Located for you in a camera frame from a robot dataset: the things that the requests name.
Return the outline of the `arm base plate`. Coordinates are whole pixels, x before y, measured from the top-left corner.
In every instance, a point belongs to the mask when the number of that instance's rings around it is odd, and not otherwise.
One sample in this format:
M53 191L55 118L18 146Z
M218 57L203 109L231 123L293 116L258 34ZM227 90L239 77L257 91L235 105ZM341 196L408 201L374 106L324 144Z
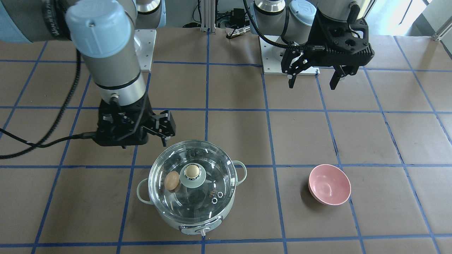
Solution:
M154 29L135 30L135 51L141 71L151 71L156 35L157 32Z
M279 36L266 36L268 39L277 42L283 43ZM272 74L272 75L284 75L281 71L281 60L284 55L285 50L282 48L275 47L265 42L262 38L259 38L260 42L260 52L262 59L262 69L263 74ZM315 76L320 73L318 67L309 67L307 70L300 72L297 74L298 76Z

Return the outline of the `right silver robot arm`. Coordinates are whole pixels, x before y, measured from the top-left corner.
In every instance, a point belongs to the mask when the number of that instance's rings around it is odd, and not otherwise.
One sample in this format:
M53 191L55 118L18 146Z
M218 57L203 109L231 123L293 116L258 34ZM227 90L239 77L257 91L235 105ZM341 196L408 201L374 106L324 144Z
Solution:
M1 41L71 41L100 91L97 130L58 139L100 146L139 146L148 135L163 146L176 134L169 111L155 114L142 72L154 41L138 34L165 26L163 0L2 0Z

